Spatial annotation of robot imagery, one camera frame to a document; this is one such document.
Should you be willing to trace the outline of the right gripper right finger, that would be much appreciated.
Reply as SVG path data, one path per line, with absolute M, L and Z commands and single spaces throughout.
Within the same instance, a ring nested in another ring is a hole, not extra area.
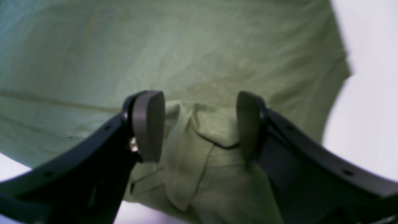
M 236 114 L 243 158 L 267 174 L 285 224 L 397 223 L 397 181 L 331 153 L 251 92 Z

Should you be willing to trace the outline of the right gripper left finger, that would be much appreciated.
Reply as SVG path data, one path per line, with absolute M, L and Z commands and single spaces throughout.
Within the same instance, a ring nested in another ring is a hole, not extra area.
M 1 182 L 1 216 L 16 224 L 112 224 L 135 164 L 159 162 L 164 124 L 162 91 L 129 96 L 83 142 Z

